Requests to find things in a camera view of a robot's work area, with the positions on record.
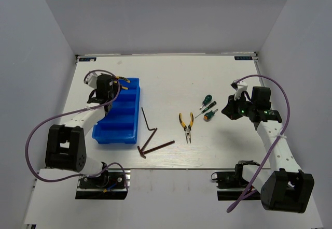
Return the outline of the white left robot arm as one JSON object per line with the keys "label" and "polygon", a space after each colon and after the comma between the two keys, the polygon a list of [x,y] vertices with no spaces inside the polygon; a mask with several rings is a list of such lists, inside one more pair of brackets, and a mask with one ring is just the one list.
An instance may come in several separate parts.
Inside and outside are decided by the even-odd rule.
{"label": "white left robot arm", "polygon": [[91,74],[86,84],[93,88],[89,94],[87,107],[62,125],[52,125],[49,129],[45,163],[47,167],[74,171],[81,175],[92,176],[98,187],[109,183],[109,173],[104,171],[105,164],[87,156],[86,134],[112,108],[118,97],[121,84],[114,75]]}

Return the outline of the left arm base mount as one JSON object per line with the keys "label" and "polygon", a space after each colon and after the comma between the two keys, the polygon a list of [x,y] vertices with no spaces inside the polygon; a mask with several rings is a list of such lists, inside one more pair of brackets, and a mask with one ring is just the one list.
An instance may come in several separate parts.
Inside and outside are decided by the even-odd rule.
{"label": "left arm base mount", "polygon": [[130,184],[130,171],[111,169],[96,178],[80,177],[75,199],[77,200],[124,200]]}

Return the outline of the yellow needle-nose pliers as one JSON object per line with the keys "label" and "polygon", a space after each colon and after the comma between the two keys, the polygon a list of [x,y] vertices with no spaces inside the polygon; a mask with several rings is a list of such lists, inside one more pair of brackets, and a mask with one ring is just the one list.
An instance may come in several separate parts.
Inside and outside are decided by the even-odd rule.
{"label": "yellow needle-nose pliers", "polygon": [[185,132],[186,143],[190,144],[191,143],[191,129],[192,129],[193,122],[194,122],[193,113],[192,112],[190,113],[190,123],[188,125],[186,125],[184,123],[181,113],[179,113],[178,119],[179,119],[179,122],[180,122],[184,132]]}

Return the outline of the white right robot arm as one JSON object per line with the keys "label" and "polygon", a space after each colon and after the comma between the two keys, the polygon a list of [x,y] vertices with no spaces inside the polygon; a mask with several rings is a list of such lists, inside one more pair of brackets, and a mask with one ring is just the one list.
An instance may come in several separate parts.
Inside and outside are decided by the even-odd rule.
{"label": "white right robot arm", "polygon": [[260,164],[251,161],[238,161],[233,172],[222,175],[221,188],[254,188],[260,194],[265,210],[304,213],[313,187],[311,174],[302,171],[294,159],[286,138],[282,135],[282,118],[271,108],[271,90],[253,87],[248,97],[247,84],[234,84],[235,94],[228,97],[222,114],[231,120],[247,117],[269,154],[269,170],[261,170],[256,179],[253,176]]}

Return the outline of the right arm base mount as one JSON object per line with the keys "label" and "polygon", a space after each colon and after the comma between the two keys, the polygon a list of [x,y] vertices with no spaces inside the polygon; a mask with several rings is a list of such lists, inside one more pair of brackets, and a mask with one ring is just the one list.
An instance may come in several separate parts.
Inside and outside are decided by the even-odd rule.
{"label": "right arm base mount", "polygon": [[230,171],[217,171],[211,174],[211,180],[217,183],[218,201],[236,201],[248,184],[242,177],[243,167],[246,165],[259,166],[253,160],[238,161]]}

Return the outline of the green stubby flathead screwdriver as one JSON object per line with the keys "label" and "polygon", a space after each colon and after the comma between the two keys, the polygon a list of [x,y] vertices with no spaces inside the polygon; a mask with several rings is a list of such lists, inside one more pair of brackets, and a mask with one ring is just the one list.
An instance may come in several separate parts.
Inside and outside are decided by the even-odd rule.
{"label": "green stubby flathead screwdriver", "polygon": [[202,105],[200,106],[199,110],[202,110],[207,104],[209,104],[212,100],[212,95],[208,94],[204,100],[202,101]]}

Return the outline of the green stubby orange-capped screwdriver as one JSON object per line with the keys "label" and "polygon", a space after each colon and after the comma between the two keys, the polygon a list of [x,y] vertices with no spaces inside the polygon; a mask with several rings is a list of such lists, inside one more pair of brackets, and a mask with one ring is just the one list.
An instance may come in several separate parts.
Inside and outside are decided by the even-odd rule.
{"label": "green stubby orange-capped screwdriver", "polygon": [[207,113],[204,114],[204,121],[210,121],[214,115],[218,112],[218,109],[215,109],[215,110],[211,110]]}

